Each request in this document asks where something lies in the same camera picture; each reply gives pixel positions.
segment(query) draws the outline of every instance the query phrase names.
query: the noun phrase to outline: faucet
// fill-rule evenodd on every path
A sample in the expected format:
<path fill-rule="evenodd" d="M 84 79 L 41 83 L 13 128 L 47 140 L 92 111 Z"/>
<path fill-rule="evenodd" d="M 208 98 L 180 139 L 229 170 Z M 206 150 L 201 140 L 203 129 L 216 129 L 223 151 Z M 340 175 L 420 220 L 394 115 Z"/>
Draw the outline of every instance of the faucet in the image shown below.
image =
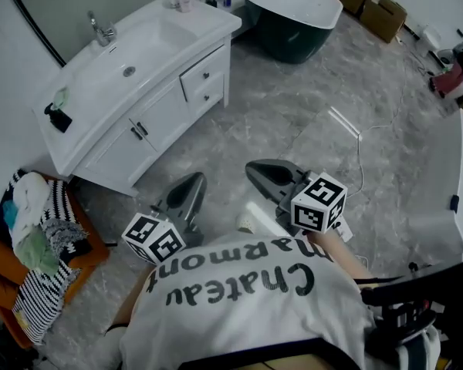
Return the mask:
<path fill-rule="evenodd" d="M 98 22 L 94 17 L 94 12 L 88 11 L 87 17 L 90 19 L 91 26 L 96 33 L 96 41 L 98 41 L 98 44 L 107 46 L 112 40 L 117 38 L 117 30 L 113 24 L 108 29 L 103 29 L 98 26 Z"/>

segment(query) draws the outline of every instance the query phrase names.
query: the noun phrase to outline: striped cloth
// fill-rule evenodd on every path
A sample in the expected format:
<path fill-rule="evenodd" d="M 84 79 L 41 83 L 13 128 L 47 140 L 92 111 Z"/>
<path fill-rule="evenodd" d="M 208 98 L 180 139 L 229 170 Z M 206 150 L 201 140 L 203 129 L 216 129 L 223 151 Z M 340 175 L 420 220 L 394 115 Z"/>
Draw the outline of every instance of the striped cloth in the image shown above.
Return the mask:
<path fill-rule="evenodd" d="M 25 277 L 12 312 L 33 344 L 42 344 L 46 332 L 62 312 L 67 288 L 79 272 L 60 261 L 59 270 L 53 277 L 34 270 Z"/>
<path fill-rule="evenodd" d="M 58 219 L 77 224 L 76 215 L 67 196 L 65 181 L 48 180 L 47 184 L 51 192 L 39 223 L 43 225 L 49 219 Z"/>

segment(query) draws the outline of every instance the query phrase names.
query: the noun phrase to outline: clothing pile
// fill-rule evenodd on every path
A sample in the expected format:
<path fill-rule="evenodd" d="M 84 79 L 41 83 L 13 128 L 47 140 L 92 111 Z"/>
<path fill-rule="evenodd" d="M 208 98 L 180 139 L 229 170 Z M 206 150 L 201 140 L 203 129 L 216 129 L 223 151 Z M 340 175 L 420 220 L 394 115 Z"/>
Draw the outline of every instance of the clothing pile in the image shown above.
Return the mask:
<path fill-rule="evenodd" d="M 12 311 L 29 339 L 41 344 L 80 273 L 69 263 L 92 250 L 65 183 L 24 170 L 14 173 L 0 205 L 0 240 L 29 269 Z"/>

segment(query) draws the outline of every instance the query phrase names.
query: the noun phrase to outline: pink item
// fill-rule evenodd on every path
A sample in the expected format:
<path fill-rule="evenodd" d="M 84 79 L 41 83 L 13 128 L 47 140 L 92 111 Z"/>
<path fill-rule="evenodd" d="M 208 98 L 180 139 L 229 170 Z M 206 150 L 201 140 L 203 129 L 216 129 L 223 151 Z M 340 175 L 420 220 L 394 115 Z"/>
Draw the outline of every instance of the pink item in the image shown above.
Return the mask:
<path fill-rule="evenodd" d="M 447 95 L 450 91 L 456 89 L 463 82 L 463 70 L 461 66 L 456 62 L 453 65 L 451 71 L 435 76 L 432 79 L 435 88 L 439 92 L 443 92 Z"/>

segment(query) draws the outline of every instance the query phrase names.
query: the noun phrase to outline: white t-shirt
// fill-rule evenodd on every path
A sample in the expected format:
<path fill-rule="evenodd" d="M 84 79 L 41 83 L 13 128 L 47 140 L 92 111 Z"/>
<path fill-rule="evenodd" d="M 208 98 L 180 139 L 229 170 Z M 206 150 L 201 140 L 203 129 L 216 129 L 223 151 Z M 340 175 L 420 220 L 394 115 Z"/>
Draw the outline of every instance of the white t-shirt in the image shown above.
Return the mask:
<path fill-rule="evenodd" d="M 120 341 L 123 368 L 174 370 L 313 339 L 337 347 L 359 368 L 389 368 L 365 354 L 373 314 L 355 282 L 320 247 L 301 239 L 234 237 L 182 251 L 152 272 Z M 262 356 L 243 365 L 273 359 L 264 356 L 271 350 L 259 351 Z"/>

